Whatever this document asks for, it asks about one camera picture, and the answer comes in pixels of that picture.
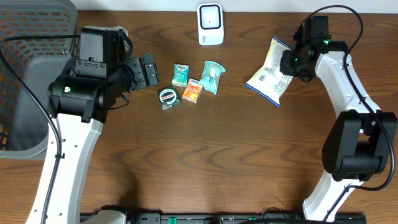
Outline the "green tissue pack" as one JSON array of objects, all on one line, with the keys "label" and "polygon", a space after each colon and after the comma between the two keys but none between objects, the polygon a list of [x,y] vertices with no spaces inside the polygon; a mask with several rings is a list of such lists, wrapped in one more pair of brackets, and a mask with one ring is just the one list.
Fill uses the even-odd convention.
[{"label": "green tissue pack", "polygon": [[189,66],[182,64],[174,65],[174,77],[172,79],[173,86],[186,87],[188,84]]}]

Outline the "black round-logo packet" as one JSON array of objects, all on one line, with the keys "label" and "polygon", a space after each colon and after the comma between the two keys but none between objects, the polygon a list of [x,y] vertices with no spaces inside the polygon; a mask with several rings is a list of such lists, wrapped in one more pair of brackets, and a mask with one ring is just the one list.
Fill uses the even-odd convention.
[{"label": "black round-logo packet", "polygon": [[163,110],[178,106],[181,103],[177,89],[174,86],[159,90],[157,95]]}]

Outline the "yellow snack bag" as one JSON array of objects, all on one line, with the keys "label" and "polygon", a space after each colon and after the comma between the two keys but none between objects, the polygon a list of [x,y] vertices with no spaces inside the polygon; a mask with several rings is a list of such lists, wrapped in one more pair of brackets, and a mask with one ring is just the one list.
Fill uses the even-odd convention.
[{"label": "yellow snack bag", "polygon": [[287,43],[273,36],[263,66],[245,83],[245,86],[274,106],[280,106],[280,97],[284,94],[293,77],[280,71],[282,55],[291,48]]}]

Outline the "orange tissue pack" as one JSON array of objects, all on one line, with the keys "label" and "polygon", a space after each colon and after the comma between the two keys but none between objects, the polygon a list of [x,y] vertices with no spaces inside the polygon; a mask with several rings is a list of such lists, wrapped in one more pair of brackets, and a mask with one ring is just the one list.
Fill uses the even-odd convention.
[{"label": "orange tissue pack", "polygon": [[192,103],[197,103],[203,91],[203,85],[200,81],[190,78],[186,89],[183,92],[182,98]]}]

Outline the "teal packet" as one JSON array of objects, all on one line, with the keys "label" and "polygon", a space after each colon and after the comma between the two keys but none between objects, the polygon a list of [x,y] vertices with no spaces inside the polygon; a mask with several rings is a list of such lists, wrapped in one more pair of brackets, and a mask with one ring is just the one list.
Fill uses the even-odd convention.
[{"label": "teal packet", "polygon": [[220,76],[225,72],[226,69],[221,64],[206,60],[202,76],[200,78],[200,83],[203,85],[205,90],[216,95],[220,82]]}]

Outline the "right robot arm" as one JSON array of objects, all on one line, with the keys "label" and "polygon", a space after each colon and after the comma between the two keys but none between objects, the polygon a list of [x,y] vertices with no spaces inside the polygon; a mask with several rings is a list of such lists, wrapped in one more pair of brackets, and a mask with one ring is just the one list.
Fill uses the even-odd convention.
[{"label": "right robot arm", "polygon": [[364,182],[381,173],[388,161],[394,171],[397,118],[383,112],[367,94],[349,47],[331,38],[326,16],[308,16],[293,39],[295,48],[284,51],[280,71],[308,82],[318,77],[336,114],[322,148],[322,177],[303,201],[302,212],[307,220],[333,222],[353,190],[366,190]]}]

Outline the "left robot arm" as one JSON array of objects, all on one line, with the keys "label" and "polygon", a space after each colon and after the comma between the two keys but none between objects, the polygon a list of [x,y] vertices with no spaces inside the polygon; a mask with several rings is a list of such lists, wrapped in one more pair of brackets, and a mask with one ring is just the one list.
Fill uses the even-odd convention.
[{"label": "left robot arm", "polygon": [[28,223],[78,223],[88,167],[106,116],[127,92],[155,86],[151,54],[132,56],[127,30],[86,26],[80,54],[49,85],[49,138]]}]

